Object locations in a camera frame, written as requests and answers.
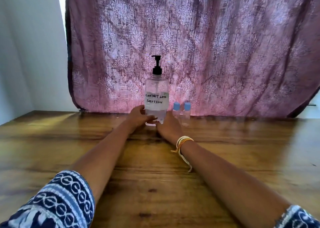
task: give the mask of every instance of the sleeve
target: sleeve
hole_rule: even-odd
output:
[[[59,172],[0,228],[89,228],[95,203],[86,180],[75,171]]]
[[[320,222],[298,205],[292,205],[274,228],[320,228]]]

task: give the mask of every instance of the pump nozzle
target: pump nozzle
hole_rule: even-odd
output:
[[[159,66],[159,61],[160,61],[161,55],[153,55],[152,57],[154,57],[155,60],[156,60],[156,66],[155,66],[154,69],[152,70],[152,74],[154,74],[154,75],[161,75],[161,74],[162,74],[162,69],[161,69],[161,67]]]

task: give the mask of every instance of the hand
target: hand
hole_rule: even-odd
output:
[[[129,113],[126,123],[129,124],[131,128],[131,133],[134,132],[139,126],[143,125],[145,122],[149,124],[155,124],[157,119],[153,115],[145,115],[146,111],[144,105],[139,105],[134,107]]]
[[[156,126],[161,136],[173,145],[176,145],[178,139],[183,136],[181,125],[172,115],[172,111],[167,112],[163,124],[157,122]]]

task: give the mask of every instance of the wood grain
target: wood grain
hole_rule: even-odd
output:
[[[35,111],[0,126],[0,221],[124,114]],[[320,218],[320,120],[194,117],[186,135]],[[127,141],[92,227],[238,227],[152,127]]]

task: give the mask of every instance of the paper label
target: paper label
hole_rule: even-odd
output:
[[[167,110],[169,107],[169,93],[168,92],[145,92],[144,106],[149,110]]]

